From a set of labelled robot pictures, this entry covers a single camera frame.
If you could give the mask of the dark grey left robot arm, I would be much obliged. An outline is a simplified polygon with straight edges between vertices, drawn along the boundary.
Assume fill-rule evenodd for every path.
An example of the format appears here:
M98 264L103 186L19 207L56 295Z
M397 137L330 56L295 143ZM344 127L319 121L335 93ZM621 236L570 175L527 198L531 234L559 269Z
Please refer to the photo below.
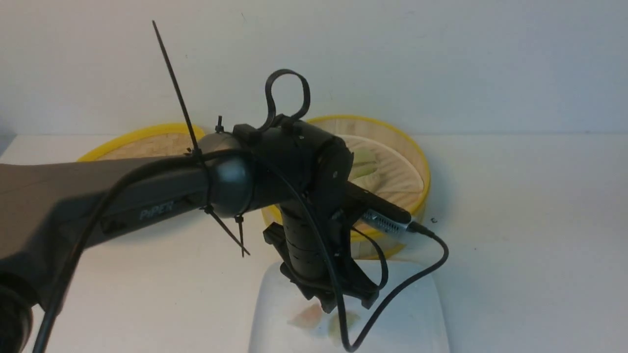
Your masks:
M1 166L1 351L20 353L46 313L42 353L83 251L202 209L236 218L277 204L281 224L264 239L281 272L325 311L343 297L370 308L379 294L350 255L350 228L366 192L348 181L352 154L320 129L232 132L201 139L203 153L47 165Z

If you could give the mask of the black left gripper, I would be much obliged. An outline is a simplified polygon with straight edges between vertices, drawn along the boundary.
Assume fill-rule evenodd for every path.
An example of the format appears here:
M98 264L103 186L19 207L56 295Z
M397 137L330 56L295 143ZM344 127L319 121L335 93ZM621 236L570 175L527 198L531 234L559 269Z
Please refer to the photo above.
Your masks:
M338 208L327 218L316 215L321 236L331 248L330 258L343 295L358 299L369 309L379 297L381 286L374 283L351 254L350 235L354 224L375 204L375 195L360 187L347 187ZM338 304L331 275L318 241L315 227L299 201L278 205L280 223L272 223L263 232L264 239L281 256L281 273L298 288L306 300L317 299L323 311L332 312Z

